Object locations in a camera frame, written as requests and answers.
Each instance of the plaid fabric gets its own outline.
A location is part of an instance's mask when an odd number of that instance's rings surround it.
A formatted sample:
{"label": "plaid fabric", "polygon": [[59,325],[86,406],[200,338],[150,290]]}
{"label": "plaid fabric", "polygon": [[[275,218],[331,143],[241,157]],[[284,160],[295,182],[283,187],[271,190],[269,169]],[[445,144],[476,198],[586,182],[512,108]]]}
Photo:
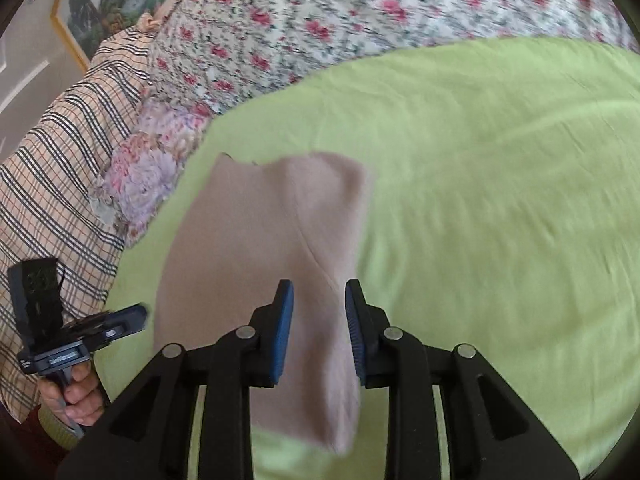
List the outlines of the plaid fabric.
{"label": "plaid fabric", "polygon": [[0,165],[0,399],[17,420],[37,405],[38,393],[35,377],[17,365],[21,342],[6,270],[27,258],[56,256],[65,267],[67,312],[100,311],[124,243],[98,223],[87,194],[135,126],[153,37],[130,28],[104,41],[84,79],[53,102]]}

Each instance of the folded cloth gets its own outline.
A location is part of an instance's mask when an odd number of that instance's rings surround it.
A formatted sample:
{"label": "folded cloth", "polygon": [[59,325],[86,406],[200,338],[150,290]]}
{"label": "folded cloth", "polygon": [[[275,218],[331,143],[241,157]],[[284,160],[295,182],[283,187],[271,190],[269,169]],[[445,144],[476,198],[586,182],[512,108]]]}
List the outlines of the folded cloth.
{"label": "folded cloth", "polygon": [[220,155],[171,246],[154,346],[215,343],[294,283],[280,383],[251,394],[252,423],[337,453],[351,448],[359,392],[344,314],[370,198],[370,173],[313,153],[264,166]]}

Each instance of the human hand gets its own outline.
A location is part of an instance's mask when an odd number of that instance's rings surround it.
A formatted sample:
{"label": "human hand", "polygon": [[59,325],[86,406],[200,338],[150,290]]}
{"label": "human hand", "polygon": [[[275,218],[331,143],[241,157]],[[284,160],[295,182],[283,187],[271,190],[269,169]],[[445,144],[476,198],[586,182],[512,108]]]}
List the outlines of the human hand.
{"label": "human hand", "polygon": [[98,389],[100,379],[91,361],[73,366],[71,376],[73,382],[65,388],[64,399],[56,383],[40,377],[38,389],[42,403],[67,426],[72,425],[70,419],[82,426],[92,426],[104,413],[104,399]]}

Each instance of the floral fabric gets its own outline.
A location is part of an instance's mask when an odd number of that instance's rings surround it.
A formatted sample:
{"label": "floral fabric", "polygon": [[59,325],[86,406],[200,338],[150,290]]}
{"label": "floral fabric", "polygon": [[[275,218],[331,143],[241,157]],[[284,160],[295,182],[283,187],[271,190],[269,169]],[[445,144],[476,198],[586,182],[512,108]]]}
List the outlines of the floral fabric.
{"label": "floral fabric", "polygon": [[150,65],[159,98],[221,114],[357,57],[500,36],[638,49],[611,0],[181,0]]}
{"label": "floral fabric", "polygon": [[209,118],[154,99],[142,108],[136,131],[113,152],[90,194],[94,214],[114,226],[127,247],[146,232],[159,206],[175,189]]}

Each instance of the green sleeve cuff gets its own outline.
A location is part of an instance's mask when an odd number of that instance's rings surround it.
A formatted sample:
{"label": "green sleeve cuff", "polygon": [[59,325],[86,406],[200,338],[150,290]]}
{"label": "green sleeve cuff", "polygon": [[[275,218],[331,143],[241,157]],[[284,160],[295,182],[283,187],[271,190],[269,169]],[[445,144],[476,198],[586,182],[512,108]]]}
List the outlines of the green sleeve cuff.
{"label": "green sleeve cuff", "polygon": [[63,424],[44,404],[38,410],[38,420],[42,429],[62,449],[71,451],[78,443],[78,438],[74,435],[73,430]]}

